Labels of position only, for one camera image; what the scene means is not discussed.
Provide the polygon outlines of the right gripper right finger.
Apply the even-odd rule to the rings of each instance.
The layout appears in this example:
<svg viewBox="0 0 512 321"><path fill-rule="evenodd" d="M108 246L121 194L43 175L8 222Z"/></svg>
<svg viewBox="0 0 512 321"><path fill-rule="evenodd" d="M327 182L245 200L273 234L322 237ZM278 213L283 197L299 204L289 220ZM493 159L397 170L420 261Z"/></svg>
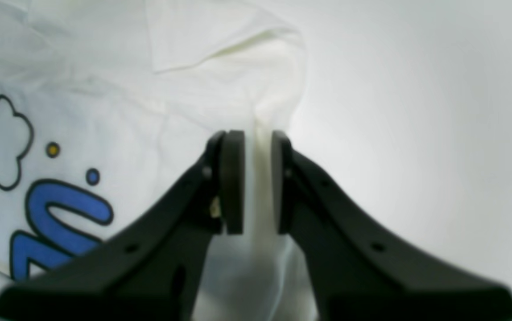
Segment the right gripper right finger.
<svg viewBox="0 0 512 321"><path fill-rule="evenodd" d="M304 254L322 321L512 321L512 292L405 241L272 133L277 231Z"/></svg>

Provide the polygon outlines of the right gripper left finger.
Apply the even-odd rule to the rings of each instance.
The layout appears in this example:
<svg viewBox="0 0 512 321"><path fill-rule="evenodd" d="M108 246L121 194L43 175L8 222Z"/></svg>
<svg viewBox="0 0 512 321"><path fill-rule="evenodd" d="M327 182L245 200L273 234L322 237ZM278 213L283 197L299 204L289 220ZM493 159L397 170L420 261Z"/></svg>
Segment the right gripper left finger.
<svg viewBox="0 0 512 321"><path fill-rule="evenodd" d="M0 292L10 321L188 321L211 239L244 227L244 132L215 133L146 213L90 252Z"/></svg>

